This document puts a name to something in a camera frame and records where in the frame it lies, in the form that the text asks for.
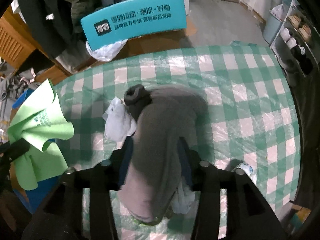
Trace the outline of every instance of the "plastic table cover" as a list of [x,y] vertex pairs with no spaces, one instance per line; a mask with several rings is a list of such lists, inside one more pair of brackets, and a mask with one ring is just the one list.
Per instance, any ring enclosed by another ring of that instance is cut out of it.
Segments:
[[[208,102],[196,122],[203,160],[225,169],[245,161],[273,210],[295,196],[300,169],[300,135],[289,86],[269,48],[255,44],[176,49],[126,58],[73,75],[58,85],[62,111],[75,134],[58,145],[69,166],[91,168],[122,143],[104,139],[102,114],[132,85],[146,89],[183,84]],[[84,235],[89,231],[89,189],[84,190]],[[119,239],[190,239],[198,202],[186,215],[147,227],[134,222],[110,192]],[[221,191],[220,238],[226,233],[227,198]]]

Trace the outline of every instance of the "trash can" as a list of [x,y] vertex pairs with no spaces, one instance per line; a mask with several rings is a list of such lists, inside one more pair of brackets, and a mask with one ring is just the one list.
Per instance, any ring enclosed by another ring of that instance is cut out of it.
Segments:
[[266,27],[264,28],[262,36],[267,43],[271,44],[275,39],[276,34],[278,33],[282,22],[278,18],[273,16],[271,11],[269,12],[270,12],[270,15],[268,17],[267,24],[266,24]]

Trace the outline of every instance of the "gray floor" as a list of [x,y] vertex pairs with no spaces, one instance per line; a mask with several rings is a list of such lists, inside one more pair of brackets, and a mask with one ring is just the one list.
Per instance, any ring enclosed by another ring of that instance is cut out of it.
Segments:
[[244,41],[268,46],[260,22],[238,3],[219,0],[190,0],[190,18],[197,33],[181,41],[182,48],[229,45]]

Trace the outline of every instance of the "black logo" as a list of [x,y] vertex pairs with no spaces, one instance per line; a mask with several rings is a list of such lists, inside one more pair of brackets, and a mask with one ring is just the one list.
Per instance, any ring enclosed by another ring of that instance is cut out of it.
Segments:
[[110,28],[108,20],[103,20],[101,22],[96,23],[94,25],[94,28],[96,29],[98,36],[101,36],[101,35],[104,35],[106,33],[111,32],[111,28]]

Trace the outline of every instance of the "dark gray rolled cloth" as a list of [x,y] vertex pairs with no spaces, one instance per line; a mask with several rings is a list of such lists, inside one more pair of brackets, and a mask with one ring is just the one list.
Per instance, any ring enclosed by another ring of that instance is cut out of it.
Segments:
[[137,122],[143,108],[151,103],[150,92],[141,85],[129,87],[124,93],[124,103],[128,106],[128,111]]
[[133,154],[125,184],[118,192],[129,212],[144,223],[163,217],[181,180],[178,140],[196,144],[195,121],[206,101],[194,90],[163,86],[150,93],[133,136]]

